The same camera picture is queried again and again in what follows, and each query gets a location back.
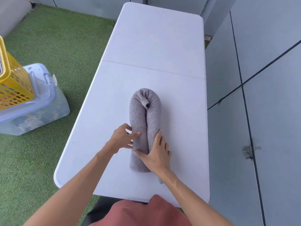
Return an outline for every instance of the person's right arm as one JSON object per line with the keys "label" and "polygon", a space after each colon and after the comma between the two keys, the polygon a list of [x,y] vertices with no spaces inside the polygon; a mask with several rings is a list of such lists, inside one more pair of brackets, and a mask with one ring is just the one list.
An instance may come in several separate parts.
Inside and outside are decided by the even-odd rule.
{"label": "person's right arm", "polygon": [[171,171],[170,157],[172,153],[168,150],[168,143],[161,133],[160,129],[148,155],[140,151],[134,153],[165,183],[193,226],[234,226],[189,189]]}

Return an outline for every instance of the blue lid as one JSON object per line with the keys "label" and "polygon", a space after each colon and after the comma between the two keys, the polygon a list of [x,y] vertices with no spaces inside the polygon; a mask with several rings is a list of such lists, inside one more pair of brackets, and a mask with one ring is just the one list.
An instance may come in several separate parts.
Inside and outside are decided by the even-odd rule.
{"label": "blue lid", "polygon": [[1,110],[0,122],[9,121],[34,112],[51,104],[55,99],[55,86],[47,68],[39,63],[31,64],[24,68],[29,73],[35,98],[31,101]]}

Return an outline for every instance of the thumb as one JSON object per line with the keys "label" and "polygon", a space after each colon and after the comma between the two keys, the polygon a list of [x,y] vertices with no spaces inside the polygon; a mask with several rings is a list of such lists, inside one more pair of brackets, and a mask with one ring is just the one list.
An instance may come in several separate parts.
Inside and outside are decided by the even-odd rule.
{"label": "thumb", "polygon": [[143,152],[141,151],[138,151],[138,150],[134,150],[133,153],[138,157],[140,158],[142,161],[145,159],[146,157],[146,154],[144,154]]}
{"label": "thumb", "polygon": [[132,139],[136,139],[136,138],[138,138],[140,135],[141,135],[141,132],[134,132],[134,133],[131,133],[131,134],[130,134],[130,137],[131,137]]}

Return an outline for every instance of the white folding table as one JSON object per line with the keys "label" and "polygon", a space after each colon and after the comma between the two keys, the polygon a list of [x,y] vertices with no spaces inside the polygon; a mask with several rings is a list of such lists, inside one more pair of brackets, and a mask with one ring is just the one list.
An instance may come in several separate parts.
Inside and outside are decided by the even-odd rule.
{"label": "white folding table", "polygon": [[[162,102],[162,130],[171,168],[209,202],[208,131],[203,19],[137,3],[124,4],[54,174],[60,188],[129,124],[129,103],[140,88]],[[129,169],[130,150],[109,162],[94,194],[148,202],[175,198],[153,173]]]}

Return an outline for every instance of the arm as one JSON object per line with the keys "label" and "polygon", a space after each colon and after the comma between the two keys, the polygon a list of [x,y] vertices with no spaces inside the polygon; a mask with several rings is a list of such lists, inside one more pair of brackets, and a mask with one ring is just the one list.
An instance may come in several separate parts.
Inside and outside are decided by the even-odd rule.
{"label": "arm", "polygon": [[189,189],[171,171],[169,162],[172,153],[168,150],[168,143],[161,133],[162,131],[159,130],[152,151],[148,155],[140,151],[134,153],[165,183],[193,226],[234,226]]}
{"label": "arm", "polygon": [[56,192],[31,218],[25,226],[76,225],[112,156],[120,148],[132,148],[132,139],[140,133],[128,134],[132,128],[123,124],[116,129],[111,139],[95,157]]}

